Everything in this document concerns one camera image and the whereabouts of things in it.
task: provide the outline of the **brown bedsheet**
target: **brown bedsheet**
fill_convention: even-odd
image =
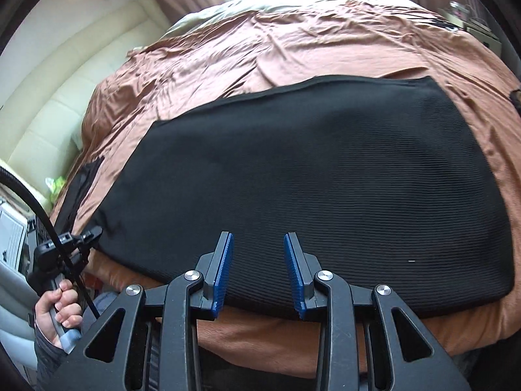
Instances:
[[[471,126],[496,176],[512,225],[516,280],[501,301],[425,323],[452,355],[512,335],[521,327],[521,119],[508,96],[519,82],[469,34],[403,16],[428,13],[359,0],[335,8],[249,12],[136,54],[98,85],[83,121],[85,148],[71,175],[99,156],[105,156],[105,162],[80,206],[75,232],[85,226],[156,120],[175,118],[216,98],[317,75],[395,79],[430,75]],[[133,282],[157,284],[95,251],[88,271],[118,289]],[[318,336],[317,324],[231,307],[225,307],[213,323],[199,322],[200,345],[224,359],[303,377],[315,374]],[[360,363],[365,364],[364,357]]]

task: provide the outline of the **padded headboard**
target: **padded headboard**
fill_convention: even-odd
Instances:
[[[155,0],[135,0],[65,41],[11,94],[0,110],[0,160],[39,200],[49,194],[45,178],[67,175],[79,154],[71,137],[96,85],[169,26]]]

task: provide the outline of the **white appliance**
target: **white appliance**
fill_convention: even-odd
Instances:
[[[27,233],[27,219],[0,199],[0,259],[18,271]]]

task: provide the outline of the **silver rivet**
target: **silver rivet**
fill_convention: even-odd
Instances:
[[[333,274],[328,270],[321,270],[317,273],[317,276],[321,281],[331,281],[333,279]]]
[[[381,296],[388,296],[391,293],[391,287],[389,285],[379,285],[376,287],[376,292],[378,292]]]
[[[141,287],[139,285],[129,285],[125,290],[127,296],[137,296],[141,292]]]
[[[187,281],[197,281],[201,274],[197,270],[189,270],[184,274],[184,279]]]

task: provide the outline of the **ribbed fabric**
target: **ribbed fabric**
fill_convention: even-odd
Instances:
[[[100,249],[168,282],[235,236],[227,304],[295,317],[283,236],[352,284],[422,315],[513,286],[494,176],[433,79],[318,77],[217,100],[142,139],[89,226]]]

